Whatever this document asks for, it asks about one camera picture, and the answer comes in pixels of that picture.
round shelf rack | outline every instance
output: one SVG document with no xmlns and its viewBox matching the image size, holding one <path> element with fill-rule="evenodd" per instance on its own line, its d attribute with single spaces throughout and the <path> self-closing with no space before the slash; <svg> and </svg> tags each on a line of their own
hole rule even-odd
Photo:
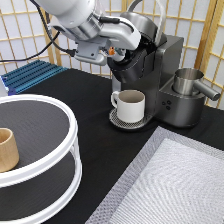
<svg viewBox="0 0 224 224">
<path fill-rule="evenodd" d="M 0 127 L 14 132 L 20 161 L 0 173 L 0 223 L 42 223 L 76 193 L 82 176 L 71 109 L 39 95 L 0 98 Z"/>
</svg>

mug handle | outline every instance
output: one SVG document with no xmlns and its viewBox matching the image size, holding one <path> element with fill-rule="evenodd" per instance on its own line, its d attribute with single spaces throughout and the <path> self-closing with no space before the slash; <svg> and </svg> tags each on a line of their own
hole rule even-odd
<svg viewBox="0 0 224 224">
<path fill-rule="evenodd" d="M 116 98 L 118 98 L 118 95 L 119 95 L 118 91 L 113 92 L 111 95 L 111 103 L 115 108 L 117 108 L 117 104 L 115 102 L 115 96 L 117 96 Z"/>
</svg>

drip tray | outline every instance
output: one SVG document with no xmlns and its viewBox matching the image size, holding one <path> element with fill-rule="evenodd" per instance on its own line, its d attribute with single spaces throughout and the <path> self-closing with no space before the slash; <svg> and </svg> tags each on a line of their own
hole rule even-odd
<svg viewBox="0 0 224 224">
<path fill-rule="evenodd" d="M 142 120 L 140 120 L 139 122 L 126 123 L 126 122 L 121 121 L 117 117 L 117 109 L 113 109 L 109 115 L 110 122 L 115 127 L 122 129 L 124 131 L 137 131 L 137 130 L 145 127 L 152 120 L 152 118 L 153 117 L 151 115 L 145 114 L 145 117 Z"/>
</svg>

wooden cup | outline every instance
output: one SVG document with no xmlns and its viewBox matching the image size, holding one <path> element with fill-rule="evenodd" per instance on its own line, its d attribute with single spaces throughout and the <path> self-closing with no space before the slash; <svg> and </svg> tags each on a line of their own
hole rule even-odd
<svg viewBox="0 0 224 224">
<path fill-rule="evenodd" d="M 14 168 L 19 162 L 19 152 L 11 130 L 0 128 L 0 173 Z"/>
</svg>

coffee machine lid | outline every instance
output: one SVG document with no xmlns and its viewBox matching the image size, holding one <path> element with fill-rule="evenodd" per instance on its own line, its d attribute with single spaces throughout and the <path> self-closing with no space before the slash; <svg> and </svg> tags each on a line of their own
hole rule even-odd
<svg viewBox="0 0 224 224">
<path fill-rule="evenodd" d="M 155 41 L 158 27 L 151 19 L 134 12 L 123 12 L 120 16 L 129 20 L 150 42 Z"/>
</svg>

